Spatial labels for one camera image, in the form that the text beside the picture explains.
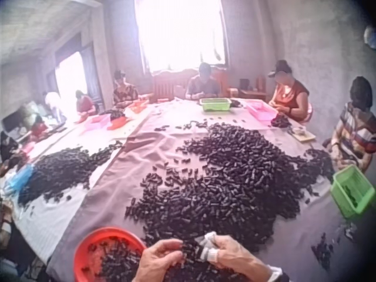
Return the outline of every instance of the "gray cloth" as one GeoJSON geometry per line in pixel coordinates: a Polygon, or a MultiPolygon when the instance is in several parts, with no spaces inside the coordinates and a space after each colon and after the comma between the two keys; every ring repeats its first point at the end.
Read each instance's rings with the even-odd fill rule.
{"type": "MultiPolygon", "coordinates": [[[[280,129],[270,129],[256,121],[245,109],[231,109],[229,113],[205,114],[194,102],[181,101],[160,105],[160,111],[152,115],[138,132],[126,142],[123,152],[103,174],[101,180],[85,197],[81,207],[70,222],[48,264],[48,273],[59,281],[73,281],[73,259],[75,249],[90,232],[100,227],[121,227],[143,237],[142,225],[124,220],[126,206],[132,197],[142,197],[140,181],[152,166],[161,166],[170,161],[169,166],[176,166],[172,161],[183,159],[175,148],[181,146],[185,139],[206,135],[205,129],[193,126],[191,130],[176,129],[190,120],[208,123],[228,122],[237,119],[248,129],[260,129],[264,136],[289,155],[302,155],[309,145],[302,145],[292,136],[280,129]],[[155,132],[154,128],[170,125],[165,132],[155,132]]],[[[201,167],[198,157],[192,156],[187,167],[201,167]]],[[[343,223],[339,209],[330,195],[328,180],[318,179],[314,190],[320,197],[313,197],[309,205],[301,202],[301,214],[295,220],[278,217],[274,224],[274,235],[258,256],[267,264],[281,267],[293,281],[333,281],[338,273],[328,274],[317,263],[311,246],[320,242],[323,232],[327,233],[328,242],[337,239],[341,233],[338,228],[343,223]]],[[[339,272],[350,269],[346,258],[356,259],[351,251],[351,244],[342,239],[340,245],[334,246],[333,269],[339,272]]]]}

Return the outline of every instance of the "white tablecloth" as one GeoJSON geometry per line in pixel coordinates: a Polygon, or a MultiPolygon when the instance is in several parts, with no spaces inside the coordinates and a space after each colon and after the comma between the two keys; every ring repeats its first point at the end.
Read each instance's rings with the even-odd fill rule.
{"type": "MultiPolygon", "coordinates": [[[[31,159],[37,159],[39,156],[49,155],[67,147],[83,146],[90,153],[94,153],[100,148],[115,143],[116,140],[125,143],[128,136],[142,124],[152,110],[153,106],[149,106],[138,115],[133,115],[126,111],[126,115],[130,116],[133,120],[116,130],[98,129],[85,132],[84,123],[71,126],[64,132],[57,133],[37,143],[30,153],[31,159]]],[[[115,150],[110,160],[93,172],[90,177],[90,188],[94,187],[113,158],[119,153],[119,150],[115,150]]],[[[44,263],[47,263],[52,255],[87,192],[79,184],[77,187],[68,189],[59,203],[51,200],[49,203],[46,203],[43,197],[39,197],[30,202],[27,209],[18,206],[16,197],[12,199],[14,204],[14,222],[31,249],[44,263]],[[65,200],[67,195],[72,196],[70,201],[65,200]]]]}

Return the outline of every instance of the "pile of black rubber pieces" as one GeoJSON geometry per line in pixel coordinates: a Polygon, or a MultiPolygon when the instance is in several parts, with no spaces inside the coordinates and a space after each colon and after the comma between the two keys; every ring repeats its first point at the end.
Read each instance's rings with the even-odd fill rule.
{"type": "MultiPolygon", "coordinates": [[[[207,137],[186,140],[176,149],[197,155],[204,173],[167,165],[163,180],[154,167],[140,184],[143,197],[126,208],[125,217],[144,224],[147,246],[172,237],[192,244],[196,237],[216,231],[256,253],[273,235],[277,216],[293,219],[299,214],[304,191],[319,196],[311,187],[319,175],[332,181],[334,169],[325,151],[309,149],[307,158],[292,157],[256,130],[216,123],[208,131],[207,137]],[[163,183],[171,189],[159,191],[163,183]]],[[[245,277],[196,261],[191,254],[182,269],[168,273],[167,280],[245,281],[245,277]]]]}

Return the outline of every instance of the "red shirt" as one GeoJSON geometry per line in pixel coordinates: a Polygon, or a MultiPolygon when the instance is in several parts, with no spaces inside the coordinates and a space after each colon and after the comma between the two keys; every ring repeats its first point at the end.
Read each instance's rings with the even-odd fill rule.
{"type": "Polygon", "coordinates": [[[93,101],[89,96],[83,96],[81,100],[77,101],[77,112],[88,112],[93,108],[93,101]]]}
{"type": "Polygon", "coordinates": [[[310,94],[307,88],[303,84],[301,84],[299,80],[295,80],[293,87],[291,87],[290,92],[287,94],[285,94],[284,86],[281,84],[277,85],[276,91],[277,91],[277,95],[276,95],[276,99],[274,100],[275,103],[278,105],[288,107],[288,108],[292,108],[292,109],[299,108],[296,98],[300,93],[305,92],[308,95],[310,94]]]}
{"type": "Polygon", "coordinates": [[[31,133],[36,136],[36,137],[39,137],[44,131],[46,131],[48,129],[47,125],[43,123],[38,123],[37,125],[33,125],[31,127],[31,133]]]}

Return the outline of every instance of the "green basket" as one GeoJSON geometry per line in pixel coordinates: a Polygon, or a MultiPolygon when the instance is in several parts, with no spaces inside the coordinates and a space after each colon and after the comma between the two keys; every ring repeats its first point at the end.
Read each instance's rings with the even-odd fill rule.
{"type": "Polygon", "coordinates": [[[333,176],[331,194],[340,208],[343,216],[349,219],[357,214],[363,214],[367,206],[373,201],[375,189],[357,166],[351,165],[337,172],[333,176]],[[354,207],[345,186],[355,198],[357,207],[354,207]]]}
{"type": "Polygon", "coordinates": [[[204,98],[200,104],[205,112],[217,112],[230,110],[231,100],[228,98],[204,98]]]}

